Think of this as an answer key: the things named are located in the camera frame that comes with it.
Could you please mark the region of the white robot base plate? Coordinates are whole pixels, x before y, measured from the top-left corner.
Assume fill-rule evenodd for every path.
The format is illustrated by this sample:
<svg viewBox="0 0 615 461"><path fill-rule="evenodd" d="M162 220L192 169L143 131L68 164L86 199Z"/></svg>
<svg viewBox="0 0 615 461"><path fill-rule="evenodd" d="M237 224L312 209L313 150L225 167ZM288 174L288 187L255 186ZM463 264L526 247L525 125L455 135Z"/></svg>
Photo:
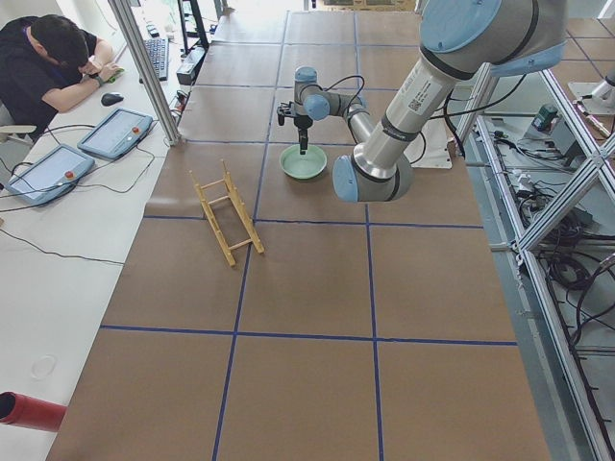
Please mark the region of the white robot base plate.
<svg viewBox="0 0 615 461"><path fill-rule="evenodd" d="M417 138L418 146L411 156L412 166L428 169L451 169L449 133L442 119L430 120L422 129L423 137Z"/></svg>

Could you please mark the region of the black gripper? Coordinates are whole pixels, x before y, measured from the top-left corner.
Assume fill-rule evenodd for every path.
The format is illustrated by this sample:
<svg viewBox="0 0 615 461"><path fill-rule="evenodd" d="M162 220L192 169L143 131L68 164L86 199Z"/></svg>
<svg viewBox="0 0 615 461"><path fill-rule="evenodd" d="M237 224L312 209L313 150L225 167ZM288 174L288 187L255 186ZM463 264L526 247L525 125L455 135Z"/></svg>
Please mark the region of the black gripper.
<svg viewBox="0 0 615 461"><path fill-rule="evenodd" d="M308 129L312 126L312 119L308 115L296 115L294 126L299 134L300 154L304 154L308 149Z"/></svg>

